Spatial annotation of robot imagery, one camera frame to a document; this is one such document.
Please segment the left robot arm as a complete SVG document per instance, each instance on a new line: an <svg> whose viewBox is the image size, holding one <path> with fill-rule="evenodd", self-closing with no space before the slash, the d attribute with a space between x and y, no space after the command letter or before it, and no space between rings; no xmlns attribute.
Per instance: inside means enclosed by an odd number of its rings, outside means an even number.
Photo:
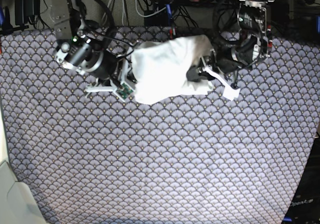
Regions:
<svg viewBox="0 0 320 224"><path fill-rule="evenodd" d="M223 97L239 97L238 74L264 61L272 49L267 7L274 0L215 0L213 47L186 73L188 81L218 80Z"/></svg>

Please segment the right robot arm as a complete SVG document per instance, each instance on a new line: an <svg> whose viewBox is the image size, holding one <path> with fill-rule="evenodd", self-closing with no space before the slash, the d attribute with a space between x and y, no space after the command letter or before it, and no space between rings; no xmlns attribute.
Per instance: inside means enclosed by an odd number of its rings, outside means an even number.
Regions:
<svg viewBox="0 0 320 224"><path fill-rule="evenodd" d="M135 91L135 78L129 56L135 44L116 38L111 10L102 0L108 27L87 19L82 0L50 0L50 17L54 23L57 47L54 60L64 69L95 77L87 94L108 92L122 102Z"/></svg>

